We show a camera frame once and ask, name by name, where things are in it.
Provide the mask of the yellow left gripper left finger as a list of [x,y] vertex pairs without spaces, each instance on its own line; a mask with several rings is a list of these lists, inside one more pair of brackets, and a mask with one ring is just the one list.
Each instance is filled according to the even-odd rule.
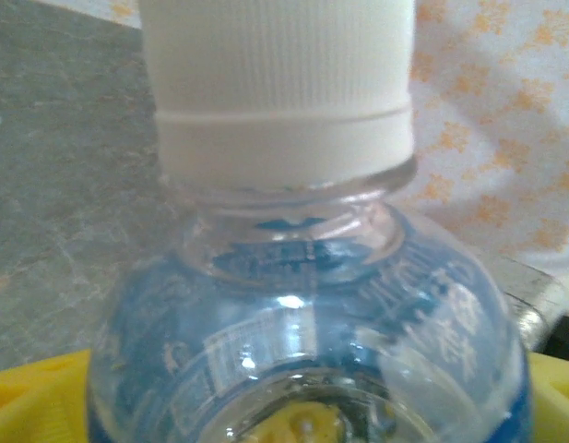
[[0,442],[85,442],[89,351],[0,371]]

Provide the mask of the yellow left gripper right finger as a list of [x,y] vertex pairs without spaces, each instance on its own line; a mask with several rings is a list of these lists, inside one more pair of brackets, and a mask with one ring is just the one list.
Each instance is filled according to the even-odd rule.
[[534,401],[534,441],[569,443],[569,361],[528,355]]

